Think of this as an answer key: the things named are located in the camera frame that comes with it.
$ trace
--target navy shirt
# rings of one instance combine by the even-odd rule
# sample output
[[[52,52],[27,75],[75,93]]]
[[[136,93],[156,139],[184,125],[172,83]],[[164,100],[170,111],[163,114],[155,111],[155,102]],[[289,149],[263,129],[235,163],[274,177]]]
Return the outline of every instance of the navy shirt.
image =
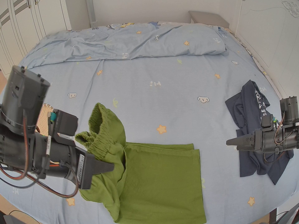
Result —
[[[237,129],[237,136],[242,136],[254,132],[261,128],[261,117],[270,115],[266,110],[270,103],[267,98],[260,92],[258,86],[254,81],[249,80],[243,85],[240,93],[229,98],[226,106],[233,117]],[[260,154],[253,151],[239,151],[240,156],[240,177],[246,177],[254,174],[264,175],[268,174],[274,184],[276,184],[283,174],[289,160],[294,156],[293,150],[288,150],[282,154],[276,155]]]

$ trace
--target carved floral ornament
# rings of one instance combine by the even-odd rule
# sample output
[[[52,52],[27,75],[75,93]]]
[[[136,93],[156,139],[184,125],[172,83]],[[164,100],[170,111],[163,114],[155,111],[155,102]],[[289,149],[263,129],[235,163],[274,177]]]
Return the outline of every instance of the carved floral ornament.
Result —
[[[295,17],[299,18],[299,8],[298,5],[293,2],[282,1],[282,4],[289,10],[290,14]]]

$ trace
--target white headboard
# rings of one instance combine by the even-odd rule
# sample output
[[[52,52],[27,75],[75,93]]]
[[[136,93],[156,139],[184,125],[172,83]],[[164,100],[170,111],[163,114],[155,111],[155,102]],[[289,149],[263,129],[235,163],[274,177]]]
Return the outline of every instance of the white headboard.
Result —
[[[283,98],[299,96],[299,0],[237,0],[230,29]]]

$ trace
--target green pants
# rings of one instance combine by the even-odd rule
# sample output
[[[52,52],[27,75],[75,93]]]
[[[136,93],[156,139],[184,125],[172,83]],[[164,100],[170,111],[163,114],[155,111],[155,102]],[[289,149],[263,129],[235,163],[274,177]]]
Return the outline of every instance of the green pants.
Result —
[[[76,141],[97,159],[114,163],[114,171],[94,175],[91,189],[80,190],[85,200],[103,203],[121,224],[206,223],[199,150],[193,144],[126,142],[122,123],[100,103],[89,129]]]

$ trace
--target barcode sticker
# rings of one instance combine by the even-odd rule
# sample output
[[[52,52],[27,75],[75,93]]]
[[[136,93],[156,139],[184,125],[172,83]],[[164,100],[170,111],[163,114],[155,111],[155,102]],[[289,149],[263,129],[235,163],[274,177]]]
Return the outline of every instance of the barcode sticker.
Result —
[[[48,140],[47,140],[47,150],[46,150],[46,155],[50,155],[50,149],[51,149],[51,136],[48,136]]]
[[[78,171],[77,171],[77,179],[78,179],[79,185],[81,184],[81,180],[82,180],[84,160],[85,160],[85,156],[80,154],[79,162],[78,162]]]

